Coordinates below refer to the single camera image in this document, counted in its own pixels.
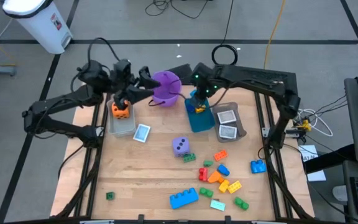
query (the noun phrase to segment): white trash can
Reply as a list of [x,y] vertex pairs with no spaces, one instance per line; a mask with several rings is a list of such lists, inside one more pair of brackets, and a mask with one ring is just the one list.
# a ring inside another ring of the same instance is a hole
[[73,37],[52,0],[5,0],[2,8],[51,54],[63,53]]

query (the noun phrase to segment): purple dice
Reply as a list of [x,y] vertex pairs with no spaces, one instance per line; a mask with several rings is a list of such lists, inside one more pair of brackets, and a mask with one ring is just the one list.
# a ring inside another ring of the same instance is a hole
[[189,139],[186,137],[175,138],[172,141],[173,153],[176,157],[190,153]]

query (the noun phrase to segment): light blue lego brick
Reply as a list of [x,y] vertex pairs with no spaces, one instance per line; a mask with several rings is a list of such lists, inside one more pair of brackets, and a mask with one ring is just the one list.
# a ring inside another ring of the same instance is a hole
[[211,206],[211,208],[215,208],[220,211],[224,211],[224,207],[226,207],[226,204],[223,202],[218,202],[217,200],[212,200],[210,206]]
[[218,172],[226,176],[230,174],[229,170],[222,164],[218,166]]
[[190,188],[189,190],[185,190],[176,195],[171,195],[169,197],[172,209],[180,208],[184,205],[187,205],[191,202],[198,201],[198,194],[194,187]]
[[253,174],[257,174],[265,171],[266,171],[266,165],[264,164],[262,159],[259,159],[257,161],[251,161],[251,172]]

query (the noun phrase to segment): green lego brick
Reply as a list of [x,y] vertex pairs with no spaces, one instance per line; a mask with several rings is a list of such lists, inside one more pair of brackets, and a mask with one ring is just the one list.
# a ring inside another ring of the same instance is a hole
[[183,161],[184,162],[190,162],[190,161],[193,161],[193,160],[196,160],[196,154],[194,154],[194,153],[186,154],[186,155],[183,156]]
[[214,192],[212,190],[208,190],[204,187],[200,188],[200,194],[204,195],[205,197],[211,198],[212,195],[214,195]]
[[204,161],[204,166],[209,167],[209,166],[212,166],[213,163],[214,163],[214,161]]
[[243,201],[243,200],[242,200],[241,198],[239,198],[239,197],[236,197],[236,198],[234,199],[234,203],[235,203],[238,207],[240,207],[241,209],[243,209],[244,211],[246,211],[246,210],[248,209],[248,207],[249,207],[248,203],[245,202],[245,201]]
[[114,192],[107,192],[106,200],[114,200]]

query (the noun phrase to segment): wooden table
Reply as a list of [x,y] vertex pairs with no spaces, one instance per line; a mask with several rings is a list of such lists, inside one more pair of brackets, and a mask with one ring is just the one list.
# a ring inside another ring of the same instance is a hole
[[[192,89],[193,87],[184,86],[182,93],[188,95]],[[222,92],[223,90],[217,92],[209,102],[215,102]],[[231,101],[239,105],[239,114],[247,136],[227,143],[218,142],[214,129],[192,133],[181,98],[171,108],[149,107],[148,100],[136,103],[136,123],[151,126],[147,142],[132,140],[133,136],[116,138],[110,134],[105,135],[92,218],[134,220],[138,214],[144,214],[147,220],[223,220],[224,215],[230,215],[233,220],[274,220],[268,175],[266,172],[252,174],[250,171],[250,161],[258,159],[257,151],[262,147],[254,92],[231,89],[222,103]],[[277,119],[278,111],[274,102],[272,106]],[[81,126],[90,124],[92,114],[93,108],[77,108],[73,123]],[[195,161],[183,163],[182,158],[173,156],[172,139],[179,136],[187,136],[190,140],[191,151],[197,157]],[[285,143],[297,147],[293,139],[287,139]],[[66,156],[80,145],[80,140],[69,139]],[[214,162],[208,169],[208,174],[212,173],[219,163],[227,166],[230,170],[227,177],[230,183],[239,180],[242,184],[242,188],[233,194],[222,194],[218,190],[218,183],[209,184],[198,180],[198,169],[203,166],[203,161],[213,160],[213,155],[222,149],[227,151],[228,156]],[[51,215],[61,211],[76,192],[84,156],[85,150],[63,168]],[[282,160],[290,192],[306,212],[314,215],[299,152],[284,146]],[[213,198],[226,204],[225,211],[210,208],[211,199],[202,195],[199,195],[198,202],[172,210],[169,196],[190,187],[197,191],[200,187],[213,190]],[[110,191],[116,193],[113,201],[106,200],[106,192]],[[277,192],[281,215],[284,217],[285,210],[279,188]],[[234,205],[236,196],[249,204],[247,211]],[[88,193],[85,193],[83,213],[87,198]]]

